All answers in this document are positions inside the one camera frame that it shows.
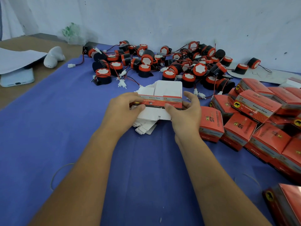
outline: person's right hand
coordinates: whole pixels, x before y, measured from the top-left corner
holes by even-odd
[[[177,110],[170,104],[165,104],[166,111],[171,116],[172,127],[177,137],[188,138],[199,135],[199,127],[201,121],[201,106],[198,97],[188,91],[184,91],[184,95],[191,101],[182,102],[183,110]]]

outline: plastic bag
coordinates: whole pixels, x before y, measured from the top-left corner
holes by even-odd
[[[68,44],[84,46],[90,39],[89,32],[85,26],[70,23],[64,29],[61,29],[57,33],[57,37]]]

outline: person's left hand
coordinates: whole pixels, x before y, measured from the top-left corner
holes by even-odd
[[[130,110],[132,102],[143,102],[138,93],[124,93],[112,98],[104,114],[99,129],[117,140],[133,125],[137,116],[145,109],[145,105],[139,105]]]

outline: hand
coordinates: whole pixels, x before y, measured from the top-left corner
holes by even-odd
[[[145,109],[145,105],[139,105],[130,110],[129,104],[132,102],[143,102],[143,99],[138,97],[136,92],[124,93],[112,98],[99,127],[101,132],[116,137],[118,141],[133,125],[141,111]]]
[[[184,91],[184,95],[191,100],[182,102],[183,110],[177,110],[169,104],[165,104],[166,111],[171,116],[172,127],[175,131],[175,140],[199,135],[201,121],[201,106],[198,97],[190,92]]]

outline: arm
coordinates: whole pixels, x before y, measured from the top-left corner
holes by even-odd
[[[184,92],[191,103],[184,111],[165,105],[171,115],[175,140],[182,153],[205,225],[270,225],[229,177],[200,138],[201,107],[197,96]]]
[[[115,145],[145,108],[139,105],[130,110],[129,104],[134,101],[143,99],[137,93],[126,93],[110,101],[101,126],[81,157],[29,226],[99,226]]]

